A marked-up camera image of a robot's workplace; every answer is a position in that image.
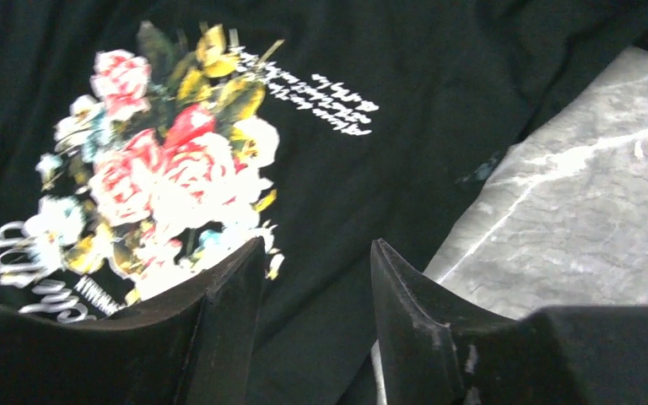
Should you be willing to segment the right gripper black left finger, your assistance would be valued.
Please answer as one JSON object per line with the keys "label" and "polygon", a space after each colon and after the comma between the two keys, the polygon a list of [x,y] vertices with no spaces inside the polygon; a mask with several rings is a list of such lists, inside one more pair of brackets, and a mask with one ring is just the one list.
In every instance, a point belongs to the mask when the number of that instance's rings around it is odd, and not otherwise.
{"label": "right gripper black left finger", "polygon": [[99,321],[0,305],[0,404],[242,404],[265,264],[262,238]]}

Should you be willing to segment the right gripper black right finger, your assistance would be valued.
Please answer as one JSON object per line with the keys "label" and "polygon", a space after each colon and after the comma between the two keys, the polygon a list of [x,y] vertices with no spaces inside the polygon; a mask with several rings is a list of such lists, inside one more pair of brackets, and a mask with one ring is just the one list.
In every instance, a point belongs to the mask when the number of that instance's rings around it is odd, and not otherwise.
{"label": "right gripper black right finger", "polygon": [[383,240],[371,282],[390,404],[648,404],[648,305],[547,306],[514,320]]}

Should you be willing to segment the black floral print t-shirt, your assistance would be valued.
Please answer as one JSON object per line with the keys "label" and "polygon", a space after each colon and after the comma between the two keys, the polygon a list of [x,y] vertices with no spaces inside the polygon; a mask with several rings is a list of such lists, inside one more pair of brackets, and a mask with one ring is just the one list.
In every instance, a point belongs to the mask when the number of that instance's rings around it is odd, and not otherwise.
{"label": "black floral print t-shirt", "polygon": [[99,321],[262,238],[242,404],[373,404],[370,248],[425,266],[648,1],[0,1],[0,305]]}

